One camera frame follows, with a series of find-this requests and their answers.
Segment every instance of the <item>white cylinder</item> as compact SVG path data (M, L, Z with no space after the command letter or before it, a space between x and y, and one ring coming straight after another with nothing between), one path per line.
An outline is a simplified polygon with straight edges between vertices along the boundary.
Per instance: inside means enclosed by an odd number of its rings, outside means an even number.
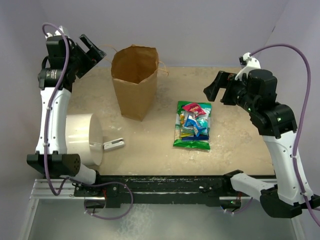
M103 133L93 113L67 115L65 141L68 154L79 154L85 166L99 166L103 157Z

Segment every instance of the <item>brown paper bag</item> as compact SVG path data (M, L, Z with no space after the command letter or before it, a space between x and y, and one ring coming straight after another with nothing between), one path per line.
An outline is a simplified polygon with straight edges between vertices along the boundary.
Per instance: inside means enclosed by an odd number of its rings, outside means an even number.
M123 117L144 119L156 95L158 65L154 47L132 45L114 55L112 82Z

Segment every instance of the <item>wooden tabletop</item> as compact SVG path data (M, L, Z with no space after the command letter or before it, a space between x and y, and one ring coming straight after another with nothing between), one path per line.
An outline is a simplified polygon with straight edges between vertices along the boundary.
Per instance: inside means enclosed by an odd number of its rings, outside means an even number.
M223 70L235 67L169 67L158 73L157 94L142 122L121 116L110 68L95 67L72 87L68 114L94 113L104 142L124 138L126 146L105 152L97 168L102 175L223 175L242 170L273 175L268 149L238 106L212 102L210 151L173 147L178 101L207 102L203 89Z

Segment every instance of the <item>purple cable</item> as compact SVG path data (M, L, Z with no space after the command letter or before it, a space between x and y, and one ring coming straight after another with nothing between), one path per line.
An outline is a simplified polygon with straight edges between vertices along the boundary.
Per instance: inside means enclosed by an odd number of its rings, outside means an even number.
M295 46L292 46L290 44L286 44L286 43L279 43L279 44L272 44L272 45L264 46L256 51L252 52L250 54L250 56L257 54L257 53L261 52L262 50L273 48L273 47L286 47L286 48L289 48L289 49L296 51L303 59L303 62L306 67L306 80L307 80L306 91L305 91L303 106L302 106L302 110L301 110L299 126L298 126L298 130L297 130L296 137L294 140L294 144L293 144L293 156L292 156L294 172L295 172L296 178L298 180L301 192L302 192L302 194L304 194L306 192L306 189L305 189L304 183L302 182L302 179L301 179L301 176L299 173L299 169L298 169L297 159L295 158L295 156L297 155L297 152L298 152L298 144L299 144L299 140L300 140L300 136L301 136L301 132L302 132L302 127L303 127L303 123L304 123L304 118L305 118L305 113L306 113L306 108L307 108L307 103L308 103L308 98L309 98L310 88L311 88L310 65L309 65L309 62L308 62L306 56L298 48L296 48ZM308 208L308 211L309 211L311 217L316 222L316 224L320 227L320 221L318 220L318 218L315 216L314 212L312 211L310 202L308 201L308 197L304 195L303 198L304 198L305 204Z
M242 213L244 210L246 210L250 204L252 203L252 201L254 200L254 198L250 198L250 200L246 203L246 205L244 205L243 208L241 208L240 210L238 211L225 211L226 213L229 213L229 214L239 214L239 213Z
M132 209L132 207L134 206L134 195L132 194L130 188L128 188L128 186L125 185L124 183L117 182L117 181L111 181L111 182L106 182L106 183L97 184L97 185L90 185L90 184L84 184L84 183L81 183L81 184L84 186L94 187L94 188L104 187L104 186L107 186L110 184L119 184L119 185L124 186L124 188L128 190L130 197L131 197L131 202L130 202L130 206L129 206L128 210L126 212L124 212L123 214L121 214L119 216L114 216L114 217L104 217L104 216L99 216L94 213L88 212L88 209L86 207L86 203L84 203L85 213L89 214L90 216L93 216L98 219L103 219L103 220L117 220L117 219L120 219L120 218L124 217L125 215L127 215L130 212L130 210Z
M51 189L51 192L55 195L55 196L58 196L60 193L61 193L61 190L67 180L67 178L65 178L59 189L58 189L58 192L55 191L55 188L54 186L52 185L52 182L51 182L51 179L50 179L50 174L49 174L49 168L48 168L48 131L49 131L49 118L50 118L50 111L51 111L51 108L52 108L52 103L54 101L54 98L56 96L56 93L59 89L59 86L61 85L63 79L64 79L64 76L65 76L65 73L66 73L66 70L67 70L67 66L68 66L68 62L69 62L69 45L68 45L68 40L66 38L66 36L64 35L64 33L54 24L52 23L49 23L49 22L45 22L43 25L42 25L42 31L44 33L44 35L48 36L46 31L45 31L45 27L46 26L51 26L53 27L54 29L56 29L62 36L63 38L63 41L64 41L64 45L65 45L65 61L64 61L64 65L63 65L63 68L62 68L62 71L61 71L61 75L59 77L59 80L58 82L56 83L55 87L54 87L54 90L52 92L52 95L49 99L49 102L48 102L48 105L47 105L47 109L46 109L46 114L45 114L45 121L44 121L44 134L43 134L43 138L44 138L44 172L45 172L45 178L46 180L48 181L48 184L49 184L49 187Z

